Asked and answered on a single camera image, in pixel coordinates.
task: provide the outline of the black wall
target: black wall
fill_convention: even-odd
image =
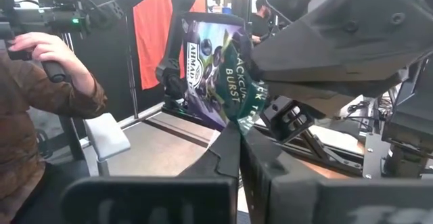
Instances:
[[[96,4],[110,0],[92,0]],[[85,39],[73,35],[74,51],[105,89],[108,97],[107,112],[117,121],[133,115],[133,99],[129,89],[128,62],[132,58],[138,111],[162,101],[162,86],[142,91],[139,60],[133,25],[132,8],[127,10],[128,22],[122,20],[110,30],[92,30]],[[83,128],[77,124],[80,136]]]

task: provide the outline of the brown jacket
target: brown jacket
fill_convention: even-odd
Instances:
[[[41,180],[41,162],[30,106],[54,114],[93,118],[106,104],[99,84],[92,97],[69,83],[51,83],[30,62],[11,61],[0,51],[0,223],[8,223]]]

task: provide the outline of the red cloth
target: red cloth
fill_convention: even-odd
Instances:
[[[193,12],[205,12],[206,0],[196,0]],[[171,0],[144,0],[134,7],[135,36],[141,77],[141,88],[149,89],[158,84],[155,69],[164,55],[172,13]],[[183,51],[179,63],[184,76]]]

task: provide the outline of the person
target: person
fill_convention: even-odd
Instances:
[[[260,43],[260,37],[269,33],[268,21],[272,15],[271,10],[265,5],[265,0],[256,1],[257,12],[251,14],[252,23],[252,41]]]
[[[72,82],[52,83],[35,63],[11,61],[6,50],[0,53],[0,223],[48,223],[42,216],[52,215],[56,220],[49,223],[61,224],[58,204],[69,182],[63,181],[59,189],[48,187],[46,180],[57,170],[41,160],[26,111],[32,106],[67,117],[95,118],[104,111],[107,98],[59,37],[30,32],[9,42],[10,51],[26,50],[32,52],[33,60],[59,62]],[[35,206],[45,210],[38,211],[41,218],[26,218]]]

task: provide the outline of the brown sleeve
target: brown sleeve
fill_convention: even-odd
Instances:
[[[95,80],[92,96],[82,94],[70,83],[52,83],[42,68],[31,62],[4,59],[9,73],[23,92],[28,103],[37,109],[54,114],[95,118],[104,112],[107,98],[101,85]]]

